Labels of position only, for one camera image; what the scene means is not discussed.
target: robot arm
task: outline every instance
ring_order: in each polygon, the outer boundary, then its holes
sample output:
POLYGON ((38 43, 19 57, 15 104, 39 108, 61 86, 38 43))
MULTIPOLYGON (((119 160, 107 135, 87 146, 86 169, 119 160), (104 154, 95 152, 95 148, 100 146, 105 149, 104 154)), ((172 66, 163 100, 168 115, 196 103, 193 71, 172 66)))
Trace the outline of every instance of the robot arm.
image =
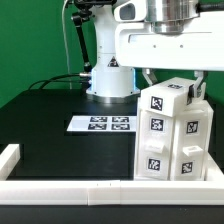
POLYGON ((140 6, 140 1, 131 0, 115 10, 115 19, 123 23, 115 34, 118 61, 139 68, 195 70, 200 78, 190 94, 196 97, 206 77, 202 71, 224 71, 221 10, 224 3, 141 0, 140 6))

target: black cable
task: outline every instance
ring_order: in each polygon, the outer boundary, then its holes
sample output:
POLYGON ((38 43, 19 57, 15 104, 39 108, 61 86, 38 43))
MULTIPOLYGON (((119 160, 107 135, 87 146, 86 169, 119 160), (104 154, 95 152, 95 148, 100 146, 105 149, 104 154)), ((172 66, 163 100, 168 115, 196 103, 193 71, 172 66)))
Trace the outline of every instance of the black cable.
POLYGON ((196 7, 197 7, 197 12, 224 11, 224 2, 199 3, 196 7))
POLYGON ((34 82, 32 85, 30 85, 30 87, 28 88, 28 90, 31 90, 33 86, 39 84, 39 83, 46 83, 49 84, 51 82, 61 82, 61 83, 69 83, 69 82, 72 82, 72 83, 88 83, 88 81, 68 81, 68 80, 40 80, 40 81, 37 81, 37 82, 34 82))
POLYGON ((46 85, 48 85, 52 80, 57 80, 57 79, 63 79, 63 78, 71 78, 71 77, 75 77, 75 76, 79 76, 79 73, 74 73, 74 74, 65 74, 65 75, 59 75, 59 76, 55 76, 49 80, 46 80, 46 82, 44 82, 39 89, 43 89, 46 85))

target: green background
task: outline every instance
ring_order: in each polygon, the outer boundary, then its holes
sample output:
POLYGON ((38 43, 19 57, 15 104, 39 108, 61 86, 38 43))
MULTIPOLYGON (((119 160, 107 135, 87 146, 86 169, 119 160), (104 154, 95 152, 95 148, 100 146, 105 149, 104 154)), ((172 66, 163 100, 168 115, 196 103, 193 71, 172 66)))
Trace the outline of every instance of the green background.
MULTIPOLYGON (((0 1, 0 107, 33 82, 67 73, 61 11, 63 0, 0 1)), ((70 20, 74 6, 66 10, 68 45, 72 72, 82 71, 81 51, 75 27, 70 20)), ((96 39, 92 22, 84 24, 91 63, 96 63, 96 39)), ((159 81, 174 76, 194 78, 193 71, 157 70, 159 81)), ((209 72, 207 93, 224 103, 224 72, 209 72)), ((137 85, 146 87, 141 74, 137 85)), ((69 88, 52 84, 49 88, 69 88)))

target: black table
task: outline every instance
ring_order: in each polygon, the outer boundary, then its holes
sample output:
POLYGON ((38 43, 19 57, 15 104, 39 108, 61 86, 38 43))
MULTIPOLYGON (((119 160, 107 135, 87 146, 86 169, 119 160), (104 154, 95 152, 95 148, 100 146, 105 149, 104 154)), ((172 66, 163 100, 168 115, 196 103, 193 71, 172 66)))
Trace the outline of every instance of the black table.
MULTIPOLYGON (((21 144, 9 180, 132 180, 134 133, 68 133, 73 115, 136 115, 78 90, 25 91, 0 110, 0 144, 21 144)), ((224 206, 0 206, 1 223, 224 223, 224 206)))

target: cable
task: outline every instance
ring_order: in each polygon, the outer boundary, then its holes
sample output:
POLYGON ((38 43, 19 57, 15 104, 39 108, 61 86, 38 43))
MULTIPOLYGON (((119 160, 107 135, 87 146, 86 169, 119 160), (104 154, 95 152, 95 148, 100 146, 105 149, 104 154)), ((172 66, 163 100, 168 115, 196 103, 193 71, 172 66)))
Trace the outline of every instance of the cable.
POLYGON ((198 12, 224 11, 224 2, 198 3, 197 11, 198 12))
POLYGON ((65 53, 66 53, 66 60, 67 60, 67 70, 68 70, 68 74, 71 74, 70 55, 68 50, 68 41, 67 41, 66 25, 65 25, 65 8, 69 1, 70 0, 65 0, 63 8, 62 8, 62 28, 63 28, 64 45, 65 45, 65 53))
POLYGON ((46 80, 46 82, 44 82, 39 89, 43 89, 46 85, 48 85, 48 83, 50 83, 53 80, 57 80, 57 79, 64 79, 64 78, 71 78, 71 77, 75 77, 75 76, 79 76, 79 73, 75 73, 75 74, 66 74, 66 75, 59 75, 59 76, 55 76, 51 79, 46 80))
POLYGON ((51 83, 51 82, 61 82, 61 83, 68 83, 68 82, 72 82, 72 83, 89 83, 88 81, 66 81, 66 80, 40 80, 40 81, 37 81, 37 82, 34 82, 32 85, 30 85, 30 87, 28 88, 28 90, 31 90, 33 86, 39 84, 39 83, 42 83, 42 82, 48 82, 51 83))

